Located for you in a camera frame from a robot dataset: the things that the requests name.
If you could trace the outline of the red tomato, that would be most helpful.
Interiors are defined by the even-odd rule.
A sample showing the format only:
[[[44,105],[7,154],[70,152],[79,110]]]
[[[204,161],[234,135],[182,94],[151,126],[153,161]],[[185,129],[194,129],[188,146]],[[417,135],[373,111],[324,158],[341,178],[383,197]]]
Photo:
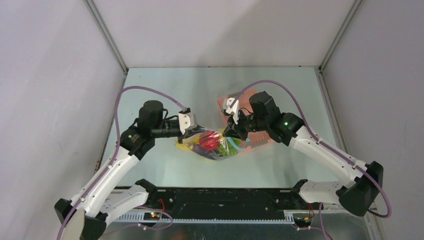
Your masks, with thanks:
[[[205,150],[216,150],[220,146],[220,134],[216,131],[206,130],[199,136],[199,145]]]

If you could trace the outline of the green grapes bunch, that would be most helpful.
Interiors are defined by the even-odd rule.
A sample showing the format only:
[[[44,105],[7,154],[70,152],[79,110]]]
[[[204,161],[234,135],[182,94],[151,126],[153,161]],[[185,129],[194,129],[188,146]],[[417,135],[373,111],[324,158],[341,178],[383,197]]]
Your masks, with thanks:
[[[221,139],[218,147],[220,157],[231,157],[238,154],[238,150],[230,143],[228,139]]]

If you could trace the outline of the clear zip top bag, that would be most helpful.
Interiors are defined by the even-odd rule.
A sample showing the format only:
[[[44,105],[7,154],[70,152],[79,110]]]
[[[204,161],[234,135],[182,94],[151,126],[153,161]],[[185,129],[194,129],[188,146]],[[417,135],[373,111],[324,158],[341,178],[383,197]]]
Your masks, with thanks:
[[[249,138],[241,140],[236,137],[225,137],[222,132],[222,129],[212,130],[204,127],[193,129],[186,138],[178,138],[175,146],[205,159],[219,161],[240,154],[251,144]]]

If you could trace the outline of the yellow banana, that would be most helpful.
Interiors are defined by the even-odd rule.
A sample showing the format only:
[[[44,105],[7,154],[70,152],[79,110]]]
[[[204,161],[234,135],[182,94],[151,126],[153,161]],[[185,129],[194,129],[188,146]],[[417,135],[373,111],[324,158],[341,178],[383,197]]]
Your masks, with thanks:
[[[183,151],[191,151],[191,149],[189,147],[187,147],[184,143],[178,143],[178,142],[176,142],[175,143],[175,146],[178,149],[183,150]]]

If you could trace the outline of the dark purple eggplant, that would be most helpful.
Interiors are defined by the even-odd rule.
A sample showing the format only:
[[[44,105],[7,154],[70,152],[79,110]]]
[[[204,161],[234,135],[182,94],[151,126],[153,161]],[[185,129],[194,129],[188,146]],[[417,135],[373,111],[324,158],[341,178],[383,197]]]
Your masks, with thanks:
[[[193,145],[192,151],[204,158],[211,159],[211,160],[215,160],[217,156],[213,150],[206,150],[198,144]]]

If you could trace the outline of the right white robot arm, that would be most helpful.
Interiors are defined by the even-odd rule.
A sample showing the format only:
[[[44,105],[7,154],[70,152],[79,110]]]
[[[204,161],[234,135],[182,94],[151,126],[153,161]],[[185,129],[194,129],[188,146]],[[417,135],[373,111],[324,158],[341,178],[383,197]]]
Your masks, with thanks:
[[[246,115],[235,98],[223,101],[222,112],[228,116],[225,137],[245,141],[249,133],[266,132],[274,142],[302,152],[326,167],[337,179],[334,182],[300,180],[290,196],[295,208],[304,209],[310,203],[328,203],[340,205],[359,217],[371,211],[383,185],[381,164],[366,163],[331,146],[313,130],[308,130],[305,121],[296,114],[280,111],[265,91],[252,95],[249,104],[252,112]]]

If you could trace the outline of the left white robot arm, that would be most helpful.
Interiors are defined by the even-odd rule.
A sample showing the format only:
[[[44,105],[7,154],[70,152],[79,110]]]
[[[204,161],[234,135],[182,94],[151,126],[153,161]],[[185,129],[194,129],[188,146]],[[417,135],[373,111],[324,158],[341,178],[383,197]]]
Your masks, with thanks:
[[[184,108],[167,117],[158,100],[146,101],[138,117],[118,135],[116,148],[82,190],[70,200],[59,199],[54,209],[61,221],[59,240],[98,240],[108,225],[140,206],[153,208],[158,194],[139,183],[116,196],[110,194],[119,181],[155,146],[156,139],[185,139],[197,127],[195,115]]]

